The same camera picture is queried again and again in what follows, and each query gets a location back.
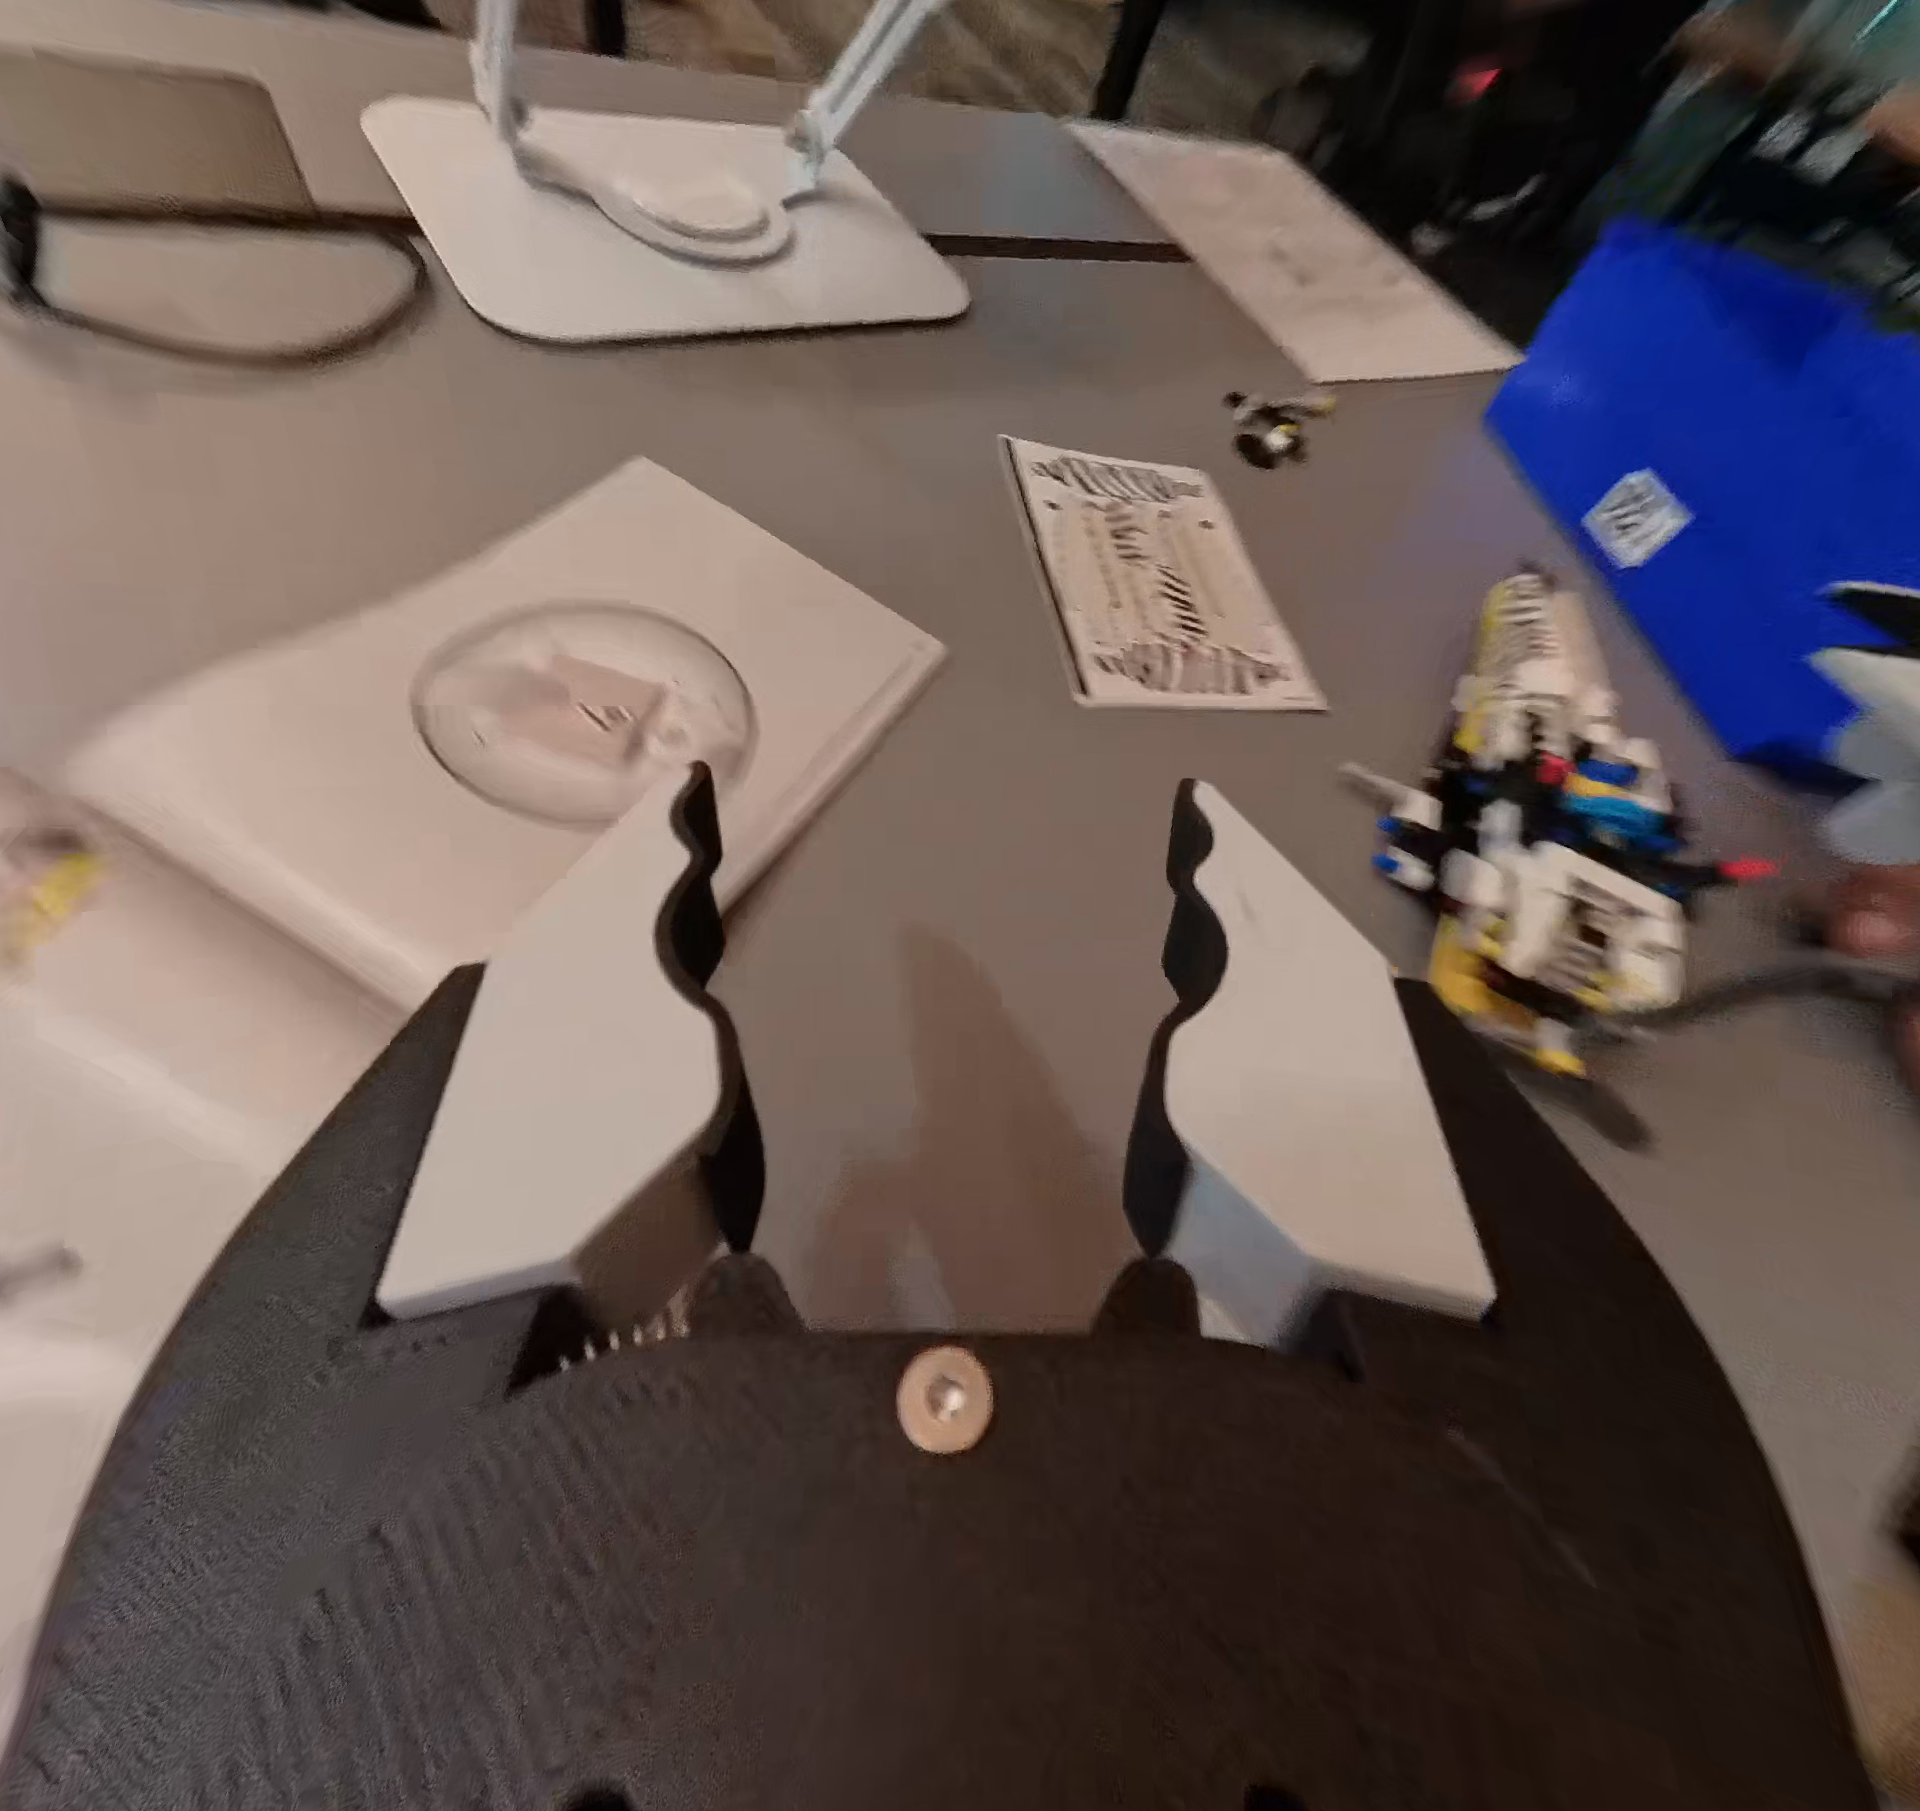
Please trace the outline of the white printed paper sheet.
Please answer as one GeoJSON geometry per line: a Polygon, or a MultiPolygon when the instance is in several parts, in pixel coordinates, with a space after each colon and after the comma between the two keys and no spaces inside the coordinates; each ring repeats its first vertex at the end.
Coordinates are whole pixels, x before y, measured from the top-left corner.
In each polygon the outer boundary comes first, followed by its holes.
{"type": "Polygon", "coordinates": [[[1521,364],[1283,153],[1092,118],[1067,132],[1315,383],[1501,377],[1521,364]]]}

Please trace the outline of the white paper bag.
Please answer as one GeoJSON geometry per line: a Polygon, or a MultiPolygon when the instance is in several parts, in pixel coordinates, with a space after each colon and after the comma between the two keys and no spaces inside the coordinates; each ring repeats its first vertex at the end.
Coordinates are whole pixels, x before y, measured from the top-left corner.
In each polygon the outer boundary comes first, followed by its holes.
{"type": "Polygon", "coordinates": [[[401,1021],[279,953],[48,950],[5,983],[6,1700],[158,1344],[401,1021]]]}

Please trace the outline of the small loose lego pieces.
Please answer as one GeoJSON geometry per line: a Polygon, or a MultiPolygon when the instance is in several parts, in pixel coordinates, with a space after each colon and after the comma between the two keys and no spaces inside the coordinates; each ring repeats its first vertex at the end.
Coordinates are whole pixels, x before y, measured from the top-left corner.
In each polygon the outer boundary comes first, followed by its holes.
{"type": "Polygon", "coordinates": [[[1336,396],[1329,389],[1308,389],[1283,401],[1231,390],[1223,407],[1231,416],[1235,456],[1253,469],[1273,472],[1308,456],[1308,429],[1332,418],[1336,396]]]}

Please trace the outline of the white tablet stand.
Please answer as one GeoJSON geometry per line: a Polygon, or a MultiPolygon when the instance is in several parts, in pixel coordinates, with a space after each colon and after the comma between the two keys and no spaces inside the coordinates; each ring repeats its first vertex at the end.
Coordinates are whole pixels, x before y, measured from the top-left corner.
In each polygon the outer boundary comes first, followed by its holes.
{"type": "Polygon", "coordinates": [[[948,0],[874,0],[777,130],[530,107],[520,0],[473,0],[471,100],[388,95],[361,128],[465,304],[589,346],[942,325],[970,288],[839,151],[948,0]]]}

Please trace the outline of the zebra striped lego helicopter model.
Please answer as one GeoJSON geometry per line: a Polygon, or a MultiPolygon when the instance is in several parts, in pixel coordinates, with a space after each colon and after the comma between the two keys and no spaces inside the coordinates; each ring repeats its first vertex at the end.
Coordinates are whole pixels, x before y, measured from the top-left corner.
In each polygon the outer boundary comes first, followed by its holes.
{"type": "Polygon", "coordinates": [[[1373,868],[1432,919],[1435,997],[1577,1094],[1603,1030],[1680,1005],[1699,902],[1780,873],[1693,853],[1660,747],[1619,726],[1584,601],[1533,563],[1481,598],[1421,777],[1339,779],[1378,813],[1373,868]]]}

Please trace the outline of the white lego instruction booklet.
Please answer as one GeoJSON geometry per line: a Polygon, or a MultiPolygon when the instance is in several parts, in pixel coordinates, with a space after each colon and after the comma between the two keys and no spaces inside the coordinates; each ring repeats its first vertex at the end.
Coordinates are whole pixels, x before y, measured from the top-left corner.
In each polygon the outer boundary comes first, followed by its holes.
{"type": "Polygon", "coordinates": [[[946,655],[634,459],[461,566],[132,704],[63,783],[415,1007],[698,763],[724,843],[713,892],[730,906],[946,655]]]}

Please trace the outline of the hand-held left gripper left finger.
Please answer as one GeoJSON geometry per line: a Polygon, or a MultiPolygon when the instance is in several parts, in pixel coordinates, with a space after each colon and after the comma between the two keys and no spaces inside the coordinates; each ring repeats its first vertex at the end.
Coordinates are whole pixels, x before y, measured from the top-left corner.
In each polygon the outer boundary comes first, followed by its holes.
{"type": "Polygon", "coordinates": [[[571,1290],[614,1328],[748,1254],[767,1164],[713,897],[708,763],[648,791],[485,964],[374,1298],[571,1290]]]}

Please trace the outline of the dark desk pad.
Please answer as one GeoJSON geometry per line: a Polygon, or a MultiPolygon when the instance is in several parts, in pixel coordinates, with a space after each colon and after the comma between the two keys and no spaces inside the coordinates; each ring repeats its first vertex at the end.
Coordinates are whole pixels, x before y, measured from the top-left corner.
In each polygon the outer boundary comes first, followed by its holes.
{"type": "Polygon", "coordinates": [[[317,209],[274,95],[250,77],[36,47],[3,54],[3,171],[65,214],[317,209]]]}

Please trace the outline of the clear bag with yellow piece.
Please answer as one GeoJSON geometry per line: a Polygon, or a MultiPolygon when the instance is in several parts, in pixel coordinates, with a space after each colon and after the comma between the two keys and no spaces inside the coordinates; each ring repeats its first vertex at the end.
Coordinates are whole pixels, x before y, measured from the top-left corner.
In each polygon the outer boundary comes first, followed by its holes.
{"type": "Polygon", "coordinates": [[[103,828],[77,805],[3,769],[3,979],[82,913],[109,869],[103,828]]]}

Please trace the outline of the blue plastic bin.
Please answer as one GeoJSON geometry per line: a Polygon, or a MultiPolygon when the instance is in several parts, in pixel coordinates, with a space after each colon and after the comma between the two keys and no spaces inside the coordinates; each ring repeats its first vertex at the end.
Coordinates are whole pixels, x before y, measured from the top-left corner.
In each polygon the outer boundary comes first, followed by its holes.
{"type": "Polygon", "coordinates": [[[1485,429],[1721,751],[1838,794],[1875,643],[1829,589],[1919,583],[1919,355],[1855,297],[1667,226],[1612,223],[1485,429]]]}

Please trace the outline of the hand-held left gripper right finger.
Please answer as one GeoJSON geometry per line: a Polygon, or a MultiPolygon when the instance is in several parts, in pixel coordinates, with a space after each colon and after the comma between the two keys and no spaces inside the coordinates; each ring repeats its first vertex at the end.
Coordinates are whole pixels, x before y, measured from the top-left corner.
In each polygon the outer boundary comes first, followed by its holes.
{"type": "Polygon", "coordinates": [[[1328,1296],[1485,1319],[1496,1278],[1395,968],[1200,779],[1165,882],[1172,1003],[1120,1180],[1139,1252],[1188,1273],[1217,1342],[1301,1344],[1328,1296]]]}

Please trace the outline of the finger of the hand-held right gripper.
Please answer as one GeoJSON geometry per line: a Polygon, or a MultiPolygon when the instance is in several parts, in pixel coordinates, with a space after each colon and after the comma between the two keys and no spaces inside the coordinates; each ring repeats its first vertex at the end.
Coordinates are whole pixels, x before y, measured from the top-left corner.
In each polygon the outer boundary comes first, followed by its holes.
{"type": "Polygon", "coordinates": [[[1855,705],[1829,743],[1829,763],[1858,786],[1823,823],[1829,848],[1848,864],[1919,864],[1919,593],[1907,586],[1837,581],[1823,598],[1864,623],[1883,645],[1824,646],[1809,665],[1855,705]]]}

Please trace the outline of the zebra striped sticker sheet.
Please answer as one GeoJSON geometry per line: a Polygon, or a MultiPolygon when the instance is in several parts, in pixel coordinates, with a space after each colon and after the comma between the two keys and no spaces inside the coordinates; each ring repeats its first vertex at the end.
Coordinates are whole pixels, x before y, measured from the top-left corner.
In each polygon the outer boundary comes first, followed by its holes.
{"type": "Polygon", "coordinates": [[[1080,707],[1328,712],[1205,472],[1008,433],[998,456],[1080,707]]]}

